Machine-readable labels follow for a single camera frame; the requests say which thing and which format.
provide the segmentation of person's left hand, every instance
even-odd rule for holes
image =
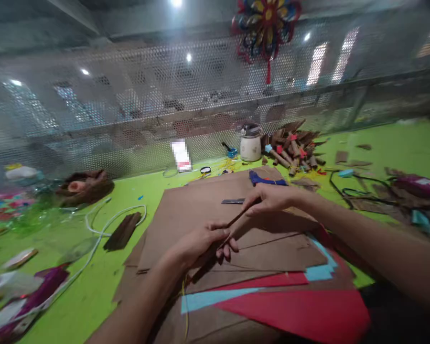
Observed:
[[[184,237],[182,237],[172,248],[170,254],[183,260],[187,268],[190,268],[196,260],[209,249],[214,242],[225,240],[229,236],[229,229],[225,229],[226,223],[220,221],[210,221],[204,226],[197,228]],[[230,240],[231,248],[237,252],[237,244],[235,240]],[[230,249],[225,245],[224,256],[229,259]],[[223,254],[217,252],[217,257],[222,257]]]

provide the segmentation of forearm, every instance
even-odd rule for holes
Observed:
[[[307,193],[298,207],[338,235],[405,294],[430,306],[430,242]]]
[[[87,342],[145,343],[156,318],[186,268],[179,257],[172,252],[166,253],[150,270],[140,290],[122,302]]]

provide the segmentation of red tassel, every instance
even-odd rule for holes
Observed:
[[[271,60],[268,60],[268,75],[266,76],[266,84],[271,83]]]

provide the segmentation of fingers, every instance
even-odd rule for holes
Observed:
[[[223,249],[219,248],[216,253],[215,253],[216,257],[220,260],[223,257]]]
[[[268,209],[269,209],[269,207],[268,207],[267,201],[263,201],[259,204],[252,206],[250,209],[248,209],[245,212],[245,215],[246,216],[255,216],[255,215],[258,215],[260,213],[264,213],[264,212],[268,211]]]
[[[230,252],[230,250],[229,250],[229,245],[225,245],[225,246],[223,247],[223,254],[224,254],[224,256],[225,256],[226,260],[228,260],[228,261],[230,261],[230,260],[231,260],[231,252]]]
[[[210,243],[216,242],[218,240],[226,239],[229,235],[229,229],[214,229],[207,232]]]
[[[234,252],[239,252],[239,245],[237,244],[236,239],[231,238],[229,240],[229,245],[231,246]]]
[[[251,191],[246,197],[244,203],[242,204],[242,211],[248,209],[258,198],[261,197],[261,187],[256,186],[253,191]]]
[[[228,224],[227,222],[221,221],[221,220],[208,221],[205,224],[205,228],[212,231],[214,229],[226,228],[227,224]]]

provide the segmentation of kettle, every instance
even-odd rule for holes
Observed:
[[[257,124],[244,124],[240,134],[240,158],[243,161],[259,160],[261,158],[261,128]]]

